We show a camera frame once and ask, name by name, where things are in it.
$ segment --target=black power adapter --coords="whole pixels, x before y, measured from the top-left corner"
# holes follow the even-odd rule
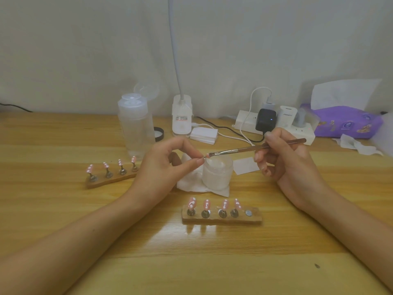
[[[274,110],[260,109],[257,117],[255,129],[266,133],[276,127],[277,114]]]

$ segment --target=open jar of gel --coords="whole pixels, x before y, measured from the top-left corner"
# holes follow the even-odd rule
[[[233,172],[233,160],[229,155],[206,158],[202,181],[210,189],[222,190],[229,185]]]

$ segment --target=purple tissue package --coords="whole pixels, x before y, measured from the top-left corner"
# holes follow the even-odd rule
[[[315,136],[339,138],[346,134],[356,139],[369,139],[383,124],[381,116],[351,107],[339,106],[318,110],[312,110],[310,104],[302,104],[301,107],[321,119],[314,131]]]

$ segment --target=cable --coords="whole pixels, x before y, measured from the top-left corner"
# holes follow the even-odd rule
[[[201,125],[204,125],[204,126],[208,126],[208,127],[210,127],[210,128],[213,128],[214,129],[214,127],[213,126],[211,126],[211,125],[209,125],[209,124],[204,124],[204,123],[202,123],[202,124],[198,124],[198,126],[201,126]],[[233,136],[226,136],[226,135],[223,135],[222,133],[218,133],[220,136],[223,136],[223,137],[225,137],[225,138],[230,138],[230,139],[235,139],[235,140],[240,140],[240,141],[244,141],[244,142],[246,142],[246,143],[250,143],[251,145],[253,145],[251,142],[248,142],[248,141],[246,141],[246,140],[244,140],[244,139],[241,139],[241,138],[235,138],[235,137],[233,137]]]
[[[31,110],[22,108],[22,107],[20,107],[20,106],[18,106],[18,105],[16,105],[16,104],[5,104],[5,103],[0,103],[0,105],[3,105],[3,106],[5,106],[5,107],[7,107],[7,106],[16,107],[16,108],[19,108],[19,109],[21,109],[21,110],[25,110],[25,111],[27,111],[27,112],[29,112],[29,113],[32,113],[32,112],[33,112],[33,111],[31,111]]]
[[[234,131],[232,128],[229,128],[229,127],[227,127],[227,126],[218,126],[218,125],[215,125],[213,122],[210,122],[210,121],[208,121],[208,120],[206,120],[206,119],[204,119],[204,118],[202,118],[202,117],[199,117],[199,116],[195,116],[195,118],[199,118],[199,119],[201,119],[201,120],[203,120],[203,121],[205,121],[205,122],[207,122],[207,123],[209,123],[209,124],[212,124],[213,126],[215,126],[215,127],[217,127],[217,128],[226,128],[226,129],[229,129],[229,130],[230,130],[231,132],[233,132],[234,134],[237,134],[238,136],[244,137],[244,136],[241,135],[240,133],[237,133],[237,132]],[[264,137],[262,137],[262,139],[261,139],[260,141],[254,141],[254,140],[252,140],[252,139],[250,139],[250,141],[253,142],[253,143],[260,143],[260,142],[263,141],[263,139],[264,139]]]
[[[246,120],[247,120],[247,118],[248,118],[248,116],[249,116],[249,114],[250,114],[250,112],[251,112],[252,95],[253,95],[254,92],[257,91],[258,89],[268,89],[268,90],[270,91],[270,95],[269,95],[269,97],[267,98],[266,101],[268,101],[268,100],[271,98],[272,93],[273,93],[268,87],[258,87],[258,88],[255,88],[255,89],[251,92],[251,96],[250,96],[250,109],[248,110],[248,114],[247,114],[246,118],[244,119],[242,125],[240,125],[240,129],[239,129],[239,130],[240,130],[240,133],[242,134],[242,136],[251,144],[251,146],[254,146],[254,144],[251,143],[251,141],[242,133],[242,127],[243,127],[243,124],[246,123]]]
[[[169,18],[169,33],[171,35],[171,43],[172,43],[174,70],[176,72],[177,84],[179,86],[180,100],[184,100],[182,85],[180,84],[179,66],[177,64],[177,44],[173,31],[173,0],[168,0],[168,18]]]

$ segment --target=wooden block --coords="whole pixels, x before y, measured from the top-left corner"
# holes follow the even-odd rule
[[[231,223],[249,223],[254,225],[260,225],[262,223],[262,215],[257,207],[245,207],[244,209],[238,210],[239,216],[234,218],[231,216],[231,210],[228,209],[227,217],[222,218],[219,216],[220,207],[212,207],[210,208],[210,216],[209,218],[203,218],[201,212],[203,211],[203,207],[195,208],[195,215],[189,216],[187,214],[188,205],[184,205],[182,209],[182,220],[183,223],[195,223],[195,224],[231,224]],[[247,216],[245,211],[251,211],[252,216]]]
[[[139,166],[135,172],[131,171],[132,167],[133,167],[132,164],[123,165],[123,167],[127,170],[127,173],[125,175],[120,174],[120,167],[118,165],[112,165],[112,166],[109,166],[109,170],[113,173],[113,176],[111,178],[105,177],[105,175],[106,175],[105,169],[102,170],[98,174],[95,174],[95,173],[93,174],[93,175],[97,176],[97,178],[98,178],[97,181],[90,182],[89,181],[90,176],[88,176],[86,178],[86,187],[87,188],[96,188],[96,187],[100,187],[102,185],[122,181],[122,180],[129,179],[129,178],[134,178],[139,171]]]

